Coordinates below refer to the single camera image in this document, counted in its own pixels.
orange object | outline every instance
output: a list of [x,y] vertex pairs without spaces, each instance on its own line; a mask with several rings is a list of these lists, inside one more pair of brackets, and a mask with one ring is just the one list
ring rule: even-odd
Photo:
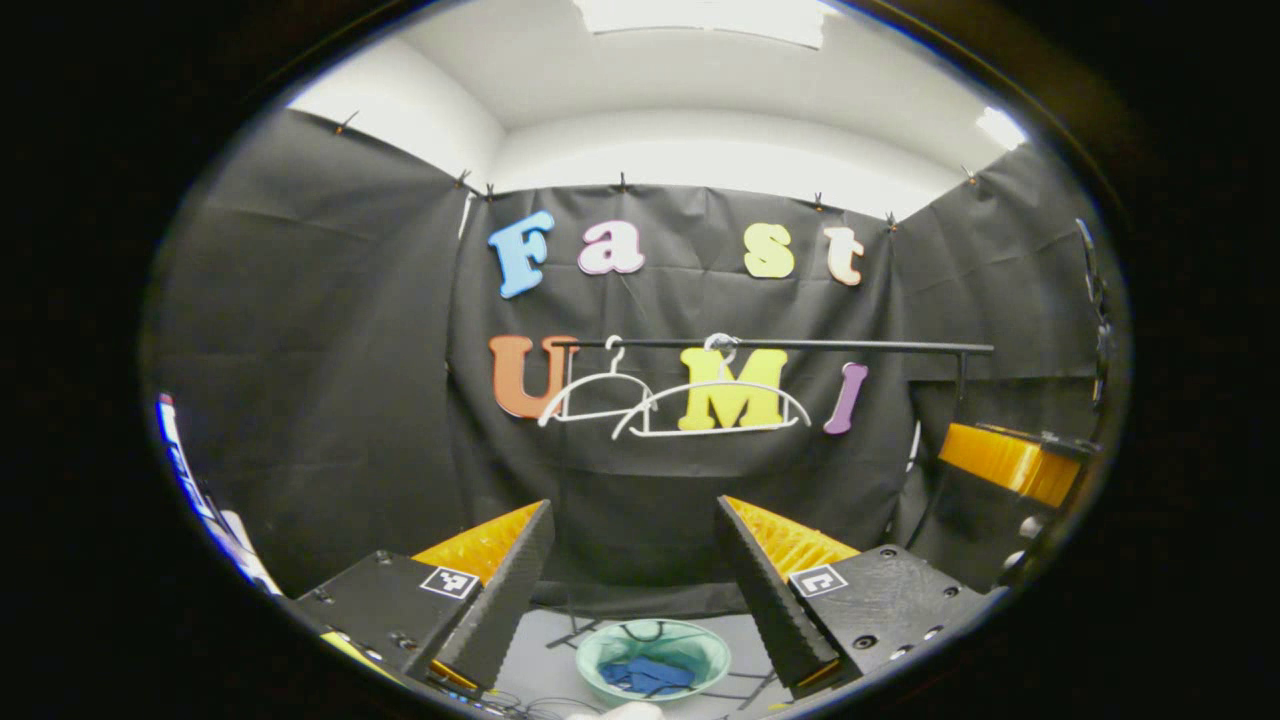
[[836,660],[832,660],[831,662],[823,665],[813,675],[809,675],[804,680],[800,680],[799,683],[796,683],[796,687],[797,688],[803,688],[803,687],[806,687],[806,685],[812,685],[812,684],[817,683],[818,680],[820,680],[820,679],[826,678],[827,675],[829,675],[837,667],[840,667],[840,659],[838,657]]
[[795,520],[730,496],[724,496],[724,500],[751,530],[751,537],[760,544],[783,580],[792,573],[858,555],[858,551],[847,544]]
[[529,524],[538,506],[544,502],[547,501],[540,500],[463,530],[419,552],[413,560],[470,573],[480,578],[481,584],[488,585],[493,574],[498,571],[498,565],[507,557],[512,543]]
[[[540,418],[547,404],[564,387],[564,356],[577,347],[552,347],[552,342],[577,340],[571,336],[543,338],[543,350],[550,356],[547,392],[534,397],[525,392],[525,355],[534,343],[525,336],[500,334],[489,341],[493,351],[493,396],[507,413],[517,418]],[[553,410],[558,413],[559,407]]]
[[952,423],[938,459],[1018,495],[1057,507],[1066,500],[1080,464],[1039,443]]
[[435,673],[436,675],[440,675],[442,678],[448,678],[449,680],[452,680],[452,682],[462,685],[463,688],[470,688],[470,689],[474,691],[474,689],[476,689],[479,687],[475,683],[472,683],[471,680],[468,680],[468,679],[463,678],[462,675],[457,674],[452,667],[449,667],[448,665],[440,662],[439,660],[433,660],[431,661],[431,671]]

black cable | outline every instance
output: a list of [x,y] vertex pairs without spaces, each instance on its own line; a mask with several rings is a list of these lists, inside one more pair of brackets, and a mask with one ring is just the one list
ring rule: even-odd
[[[494,697],[507,696],[507,697],[515,698],[515,702],[511,702],[509,705],[504,705],[503,707],[520,707],[521,705],[524,705],[524,701],[520,700],[520,697],[517,697],[515,693],[508,693],[506,691],[485,691],[484,696],[494,696]],[[494,705],[502,705],[502,702],[494,702]]]
[[535,705],[539,705],[539,703],[543,703],[543,702],[553,702],[553,703],[554,702],[566,702],[566,703],[570,703],[570,705],[581,705],[582,707],[590,708],[593,712],[598,712],[598,714],[602,714],[602,715],[604,714],[604,711],[600,710],[599,707],[595,707],[594,705],[590,705],[590,703],[586,703],[586,702],[582,702],[580,700],[575,700],[575,698],[571,698],[571,697],[540,697],[540,698],[535,700],[534,702],[530,702],[525,707],[526,708],[531,708]]
[[645,698],[645,700],[649,700],[650,697],[653,697],[653,696],[655,696],[655,694],[658,694],[658,693],[660,693],[660,692],[663,692],[663,691],[669,691],[671,688],[685,688],[686,691],[691,691],[691,689],[694,689],[694,687],[692,687],[692,685],[663,685],[663,687],[660,687],[660,688],[658,688],[658,689],[653,691],[652,693],[649,693],[649,694],[644,696],[644,698]]
[[623,623],[620,626],[622,628],[622,632],[627,634],[628,638],[636,641],[637,643],[652,643],[652,642],[655,642],[657,639],[662,638],[662,633],[666,630],[666,625],[667,625],[666,621],[658,620],[658,634],[654,635],[654,637],[652,637],[652,638],[637,638],[637,637],[632,635],[631,630],[627,629],[626,623]]

foam letter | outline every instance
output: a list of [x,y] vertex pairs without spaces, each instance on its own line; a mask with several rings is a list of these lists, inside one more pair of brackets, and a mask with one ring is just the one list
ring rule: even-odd
[[782,225],[755,223],[742,233],[742,241],[750,250],[742,256],[746,272],[758,278],[785,278],[796,266],[796,259],[787,250],[791,233]]
[[[723,356],[719,350],[690,347],[680,354],[680,361],[689,366],[689,382],[701,383],[719,379],[719,366]],[[782,380],[782,365],[787,354],[781,350],[756,350],[742,366],[741,380],[763,386],[778,387]],[[732,380],[733,373],[724,369],[724,379]],[[778,414],[781,397],[767,389],[735,386],[709,386],[689,391],[689,409],[676,424],[682,430],[709,430],[716,427],[707,405],[716,410],[716,418],[722,428],[732,427],[735,421],[748,428],[751,425],[772,425],[782,421]]]
[[854,255],[861,258],[865,250],[863,243],[854,240],[854,231],[827,228],[822,233],[831,238],[831,246],[827,249],[827,269],[831,270],[831,277],[847,286],[863,282],[863,274],[854,269]]
[[845,382],[840,386],[840,397],[836,400],[836,409],[831,411],[831,419],[822,427],[822,432],[828,436],[847,433],[852,427],[850,418],[854,416],[854,404],[858,402],[858,391],[867,379],[867,365],[845,363],[845,368],[840,372],[845,375]]
[[644,265],[640,233],[631,223],[608,220],[591,225],[582,234],[582,242],[588,245],[577,256],[577,266],[589,275],[603,275],[609,270],[634,273]]
[[518,334],[500,334],[489,341],[493,351],[493,397],[503,410],[517,418],[540,418],[547,404],[564,386],[564,351],[577,352],[577,347],[553,347],[552,342],[577,340],[570,336],[543,338],[543,350],[550,356],[547,374],[547,392],[534,397],[525,392],[525,355],[534,343]]
[[498,295],[511,299],[543,282],[543,272],[535,269],[530,260],[547,261],[547,238],[543,233],[553,227],[556,220],[552,214],[539,210],[489,236],[489,246],[498,251],[498,265],[502,266]]

black metal rod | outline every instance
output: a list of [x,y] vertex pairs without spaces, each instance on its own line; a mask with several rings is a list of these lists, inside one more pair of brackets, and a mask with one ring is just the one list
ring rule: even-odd
[[956,411],[960,411],[960,406],[964,402],[964,380],[965,375],[969,374],[969,355],[961,352],[956,355]]
[[[707,338],[690,340],[620,340],[613,347],[701,347]],[[553,347],[604,347],[603,340],[558,340]],[[768,347],[778,350],[864,350],[870,352],[923,352],[941,355],[991,355],[992,345],[954,342],[892,342],[874,340],[740,340],[735,347]]]

black curtain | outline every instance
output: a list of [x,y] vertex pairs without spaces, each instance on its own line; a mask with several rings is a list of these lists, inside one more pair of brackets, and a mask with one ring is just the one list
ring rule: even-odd
[[161,249],[148,400],[297,596],[466,527],[444,442],[449,272],[467,191],[287,110],[253,126]]
[[910,542],[975,589],[991,587],[1005,559],[1027,547],[1018,534],[1023,519],[1047,509],[980,482],[948,483],[954,471],[934,459],[955,420],[1092,437],[1098,316],[1078,220],[1107,242],[1093,202],[1065,167],[1023,145],[895,233],[911,334],[996,351],[970,361],[959,405],[954,360],[909,359],[920,446],[886,539]]

